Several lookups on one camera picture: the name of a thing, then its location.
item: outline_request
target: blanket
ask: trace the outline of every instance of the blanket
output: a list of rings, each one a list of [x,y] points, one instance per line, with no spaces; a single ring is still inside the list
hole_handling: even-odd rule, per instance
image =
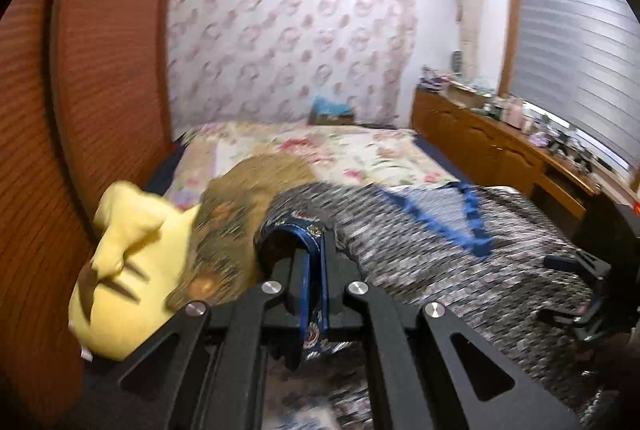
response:
[[[384,187],[440,187],[456,179],[414,144],[412,130],[360,126],[212,123],[186,134],[189,145],[165,197],[188,209],[200,202],[209,179],[264,154],[304,159],[317,181]]]
[[[290,154],[245,159],[211,179],[193,221],[184,271],[166,299],[167,307],[177,311],[193,300],[222,304],[255,285],[254,233],[269,203],[281,191],[314,180],[308,164]]]
[[[425,229],[374,186],[315,183],[287,190],[271,203],[265,222],[292,209],[322,211],[367,281],[399,301],[447,305],[585,426],[596,427],[616,393],[584,373],[569,333],[536,319],[543,305],[577,309],[589,300],[580,279],[542,266],[546,255],[571,255],[575,246],[524,196],[492,188],[475,192],[492,238],[484,261]],[[412,200],[446,209],[443,193],[413,190]],[[355,344],[344,347],[332,346],[295,372],[270,363],[264,429],[372,428],[364,353]]]

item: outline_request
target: blue strap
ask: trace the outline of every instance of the blue strap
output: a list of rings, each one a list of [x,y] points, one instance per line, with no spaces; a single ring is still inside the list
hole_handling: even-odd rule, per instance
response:
[[[329,331],[329,277],[326,268],[326,238],[322,235],[320,241],[320,278],[321,278],[321,312],[324,313],[321,320],[320,334],[326,338]]]
[[[302,270],[302,298],[300,300],[300,341],[304,342],[306,330],[309,327],[309,305],[311,303],[311,257],[308,253],[304,256]]]
[[[469,229],[474,234],[472,237],[465,235],[457,229],[451,229],[431,213],[421,210],[411,199],[383,188],[380,188],[380,190],[392,203],[399,206],[405,213],[409,213],[415,220],[425,224],[427,228],[447,240],[464,247],[467,251],[477,256],[480,261],[485,260],[491,254],[492,238],[484,230],[484,223],[480,218],[478,197],[466,183],[447,183],[442,186],[442,188],[457,188],[458,191],[465,196],[465,215]]]

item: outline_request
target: floral bedspread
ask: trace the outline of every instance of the floral bedspread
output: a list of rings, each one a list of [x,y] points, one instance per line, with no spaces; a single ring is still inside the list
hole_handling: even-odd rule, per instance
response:
[[[209,179],[253,155],[289,153],[305,159],[320,181],[384,187],[440,187],[456,179],[414,144],[409,129],[358,126],[211,123],[188,134],[188,147],[165,194],[187,209],[200,200]]]

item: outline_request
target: brown blanket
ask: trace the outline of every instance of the brown blanket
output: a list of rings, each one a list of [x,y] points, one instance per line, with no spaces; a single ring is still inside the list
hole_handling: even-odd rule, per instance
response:
[[[245,159],[211,179],[193,222],[184,272],[167,307],[177,311],[193,300],[230,302],[255,284],[254,233],[271,200],[315,180],[308,164],[289,154]]]

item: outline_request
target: screw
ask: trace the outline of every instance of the screw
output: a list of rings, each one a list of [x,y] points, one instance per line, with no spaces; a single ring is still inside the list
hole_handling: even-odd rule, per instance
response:
[[[430,302],[424,306],[424,313],[430,318],[440,318],[444,315],[444,305],[437,302]]]
[[[352,295],[362,296],[369,290],[369,286],[364,282],[351,282],[347,289]]]
[[[185,308],[185,312],[189,316],[202,316],[206,310],[207,306],[203,302],[191,302]]]
[[[268,295],[276,295],[280,291],[282,291],[282,284],[275,280],[269,280],[262,284],[262,292],[267,293]]]

